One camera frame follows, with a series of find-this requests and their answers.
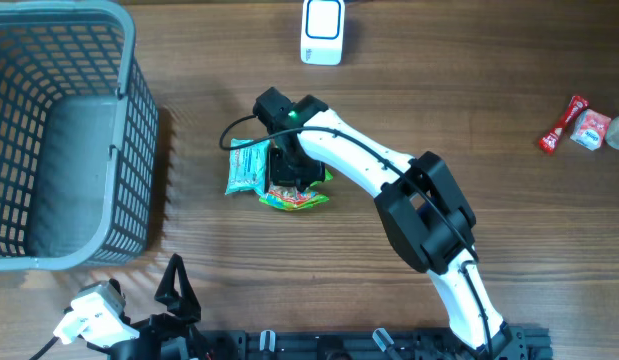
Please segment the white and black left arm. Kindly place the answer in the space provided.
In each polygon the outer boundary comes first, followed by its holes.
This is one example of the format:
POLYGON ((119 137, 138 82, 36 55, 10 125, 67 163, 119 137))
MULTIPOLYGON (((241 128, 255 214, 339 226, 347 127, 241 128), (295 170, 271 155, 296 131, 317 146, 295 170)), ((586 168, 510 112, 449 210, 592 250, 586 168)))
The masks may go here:
POLYGON ((87 348, 106 354, 109 359, 161 359, 163 346, 181 339, 181 359, 215 358, 213 346, 196 327, 201 320, 201 306, 180 255, 171 256, 154 300, 165 305, 167 312, 131 324, 133 330, 139 331, 138 337, 108 347, 88 342, 87 348))

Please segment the small red white box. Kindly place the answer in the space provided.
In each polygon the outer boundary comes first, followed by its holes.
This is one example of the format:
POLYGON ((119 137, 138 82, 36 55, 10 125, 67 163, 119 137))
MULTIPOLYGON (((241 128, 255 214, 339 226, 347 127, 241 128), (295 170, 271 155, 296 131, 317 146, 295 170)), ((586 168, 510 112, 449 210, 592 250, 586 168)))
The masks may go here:
POLYGON ((570 139, 588 150, 597 150, 603 143, 610 123, 609 117, 587 109, 576 119, 570 139))

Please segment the teal tissue packet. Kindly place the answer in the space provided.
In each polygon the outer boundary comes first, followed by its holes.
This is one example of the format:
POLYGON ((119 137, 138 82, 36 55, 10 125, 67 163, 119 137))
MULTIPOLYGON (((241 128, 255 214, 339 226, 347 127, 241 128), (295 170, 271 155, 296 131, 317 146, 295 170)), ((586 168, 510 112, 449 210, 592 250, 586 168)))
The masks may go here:
POLYGON ((229 176, 225 194, 254 191, 265 194, 270 141, 266 140, 229 153, 229 176))

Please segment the Haribo gummy candy bag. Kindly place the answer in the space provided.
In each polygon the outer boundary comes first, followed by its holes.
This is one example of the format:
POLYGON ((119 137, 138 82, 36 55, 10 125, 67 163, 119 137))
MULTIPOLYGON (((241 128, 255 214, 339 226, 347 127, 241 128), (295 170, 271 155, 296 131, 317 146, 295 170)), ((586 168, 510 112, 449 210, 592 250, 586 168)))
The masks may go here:
POLYGON ((285 211, 312 208, 329 201, 327 195, 307 188, 303 191, 295 186, 274 185, 265 172, 257 174, 256 188, 260 194, 259 201, 265 205, 285 211))

